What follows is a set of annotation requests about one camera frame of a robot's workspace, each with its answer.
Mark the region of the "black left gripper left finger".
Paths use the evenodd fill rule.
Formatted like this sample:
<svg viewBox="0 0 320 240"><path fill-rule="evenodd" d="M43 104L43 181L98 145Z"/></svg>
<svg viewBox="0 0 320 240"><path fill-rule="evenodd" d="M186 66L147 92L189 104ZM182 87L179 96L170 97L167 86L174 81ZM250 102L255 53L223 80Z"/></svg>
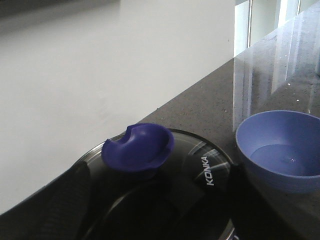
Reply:
<svg viewBox="0 0 320 240"><path fill-rule="evenodd" d="M85 162L65 173L0 216L2 240L74 240L91 193Z"/></svg>

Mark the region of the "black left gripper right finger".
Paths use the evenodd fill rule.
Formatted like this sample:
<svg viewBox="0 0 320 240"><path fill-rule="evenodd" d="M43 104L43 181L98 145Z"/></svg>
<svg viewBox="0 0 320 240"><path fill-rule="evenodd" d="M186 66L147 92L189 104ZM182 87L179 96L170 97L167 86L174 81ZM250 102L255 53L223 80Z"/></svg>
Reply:
<svg viewBox="0 0 320 240"><path fill-rule="evenodd" d="M230 167L228 208L240 240L299 240L296 233L271 208L250 183L240 165Z"/></svg>

